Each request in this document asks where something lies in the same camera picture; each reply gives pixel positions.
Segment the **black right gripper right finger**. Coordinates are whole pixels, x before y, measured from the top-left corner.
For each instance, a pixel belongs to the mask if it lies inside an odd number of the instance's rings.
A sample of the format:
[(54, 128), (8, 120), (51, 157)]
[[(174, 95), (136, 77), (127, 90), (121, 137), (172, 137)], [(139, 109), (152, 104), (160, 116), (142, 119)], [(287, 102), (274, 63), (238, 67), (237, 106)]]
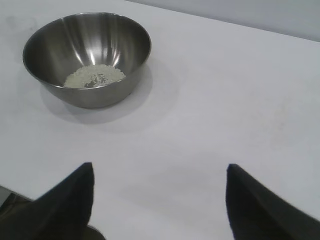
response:
[(236, 240), (318, 240), (320, 222), (270, 191), (237, 164), (227, 168), (225, 203)]

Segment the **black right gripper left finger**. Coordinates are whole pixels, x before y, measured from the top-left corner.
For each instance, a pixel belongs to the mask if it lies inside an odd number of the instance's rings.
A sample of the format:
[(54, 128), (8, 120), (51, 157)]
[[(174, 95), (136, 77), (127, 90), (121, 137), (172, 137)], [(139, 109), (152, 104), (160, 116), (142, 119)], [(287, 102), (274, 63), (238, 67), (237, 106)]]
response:
[(94, 170), (85, 162), (19, 211), (16, 240), (80, 240), (94, 199)]

